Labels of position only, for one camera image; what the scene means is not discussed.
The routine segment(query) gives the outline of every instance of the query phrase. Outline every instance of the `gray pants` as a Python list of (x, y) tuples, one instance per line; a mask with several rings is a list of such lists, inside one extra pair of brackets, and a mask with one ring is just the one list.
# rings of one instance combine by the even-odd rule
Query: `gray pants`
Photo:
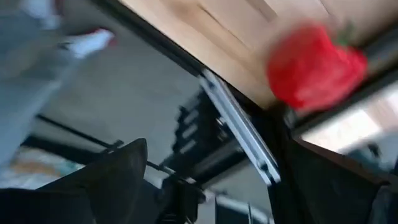
[(22, 74), (6, 78), (2, 63), (10, 51), (39, 35), (38, 21), (24, 12), (0, 14), (0, 165), (11, 160), (30, 132), (32, 120), (78, 61), (69, 51), (55, 48)]

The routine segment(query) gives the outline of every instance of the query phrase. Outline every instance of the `white sock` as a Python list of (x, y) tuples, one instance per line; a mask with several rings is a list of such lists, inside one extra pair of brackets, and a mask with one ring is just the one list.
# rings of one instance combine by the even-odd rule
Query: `white sock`
[(31, 17), (39, 19), (43, 29), (56, 29), (61, 24), (55, 0), (22, 0), (20, 8)]
[(66, 48), (76, 58), (85, 58), (87, 55), (102, 50), (108, 46), (114, 34), (106, 29), (98, 29), (91, 34), (68, 37), (65, 40)]

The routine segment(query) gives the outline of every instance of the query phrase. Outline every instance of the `black fabric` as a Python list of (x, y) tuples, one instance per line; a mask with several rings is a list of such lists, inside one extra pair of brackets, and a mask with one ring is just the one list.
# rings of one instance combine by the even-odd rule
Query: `black fabric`
[(146, 160), (146, 140), (137, 139), (35, 191), (3, 190), (0, 223), (130, 223)]

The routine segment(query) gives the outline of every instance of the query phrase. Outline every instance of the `wooden board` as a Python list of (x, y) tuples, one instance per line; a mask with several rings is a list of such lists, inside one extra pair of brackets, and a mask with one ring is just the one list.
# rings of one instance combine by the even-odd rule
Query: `wooden board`
[(293, 26), (332, 13), (340, 23), (351, 19), (360, 41), (398, 15), (397, 0), (120, 1), (263, 108), (275, 100), (264, 74), (267, 54)]

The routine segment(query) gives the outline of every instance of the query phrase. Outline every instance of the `gray floor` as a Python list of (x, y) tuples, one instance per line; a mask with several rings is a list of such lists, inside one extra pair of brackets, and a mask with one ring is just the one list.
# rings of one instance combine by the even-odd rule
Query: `gray floor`
[[(196, 78), (88, 1), (65, 3), (65, 32), (108, 27), (116, 33), (118, 45), (88, 58), (43, 114), (108, 142), (146, 138), (149, 160), (161, 162), (171, 153), (178, 106), (199, 89)], [(35, 133), (99, 150), (40, 122)], [(161, 176), (148, 170), (146, 177)], [(271, 210), (266, 186), (252, 167), (213, 189)]]

